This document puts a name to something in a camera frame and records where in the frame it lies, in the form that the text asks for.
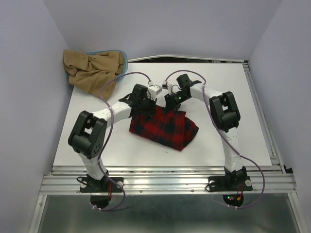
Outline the red plaid skirt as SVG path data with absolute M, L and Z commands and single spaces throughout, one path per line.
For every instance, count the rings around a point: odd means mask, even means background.
M 155 114 L 143 113 L 132 116 L 129 132 L 163 146 L 182 151 L 196 137 L 199 127 L 186 112 L 155 107 Z

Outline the tan skirt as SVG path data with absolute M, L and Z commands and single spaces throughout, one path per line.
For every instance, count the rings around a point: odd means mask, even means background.
M 94 55 L 64 50 L 64 69 L 71 85 L 97 98 L 108 100 L 117 81 L 126 70 L 127 58 L 121 51 L 104 51 Z

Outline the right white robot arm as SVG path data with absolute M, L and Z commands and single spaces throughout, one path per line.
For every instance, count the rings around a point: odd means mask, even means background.
M 168 91 L 165 95 L 166 108 L 177 110 L 181 103 L 191 98 L 204 102 L 212 124 L 222 140 L 225 174 L 208 177 L 206 191 L 237 191 L 244 188 L 245 181 L 249 177 L 238 152 L 238 126 L 241 114 L 233 93 L 210 89 L 206 87 L 206 80 L 192 81 L 187 74 L 180 75 L 176 80 L 179 88 L 177 92 L 173 92 L 173 85 L 168 83 L 168 80 L 162 84 L 162 88 Z

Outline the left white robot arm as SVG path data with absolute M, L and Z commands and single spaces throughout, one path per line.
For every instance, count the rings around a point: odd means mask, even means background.
M 85 179 L 79 178 L 78 182 L 99 192 L 108 189 L 111 181 L 101 154 L 112 134 L 114 124 L 131 118 L 135 113 L 145 113 L 149 117 L 154 115 L 160 92 L 161 87 L 158 85 L 146 87 L 136 84 L 130 94 L 106 109 L 94 113 L 82 111 L 78 115 L 68 138 L 68 144 L 86 167 Z

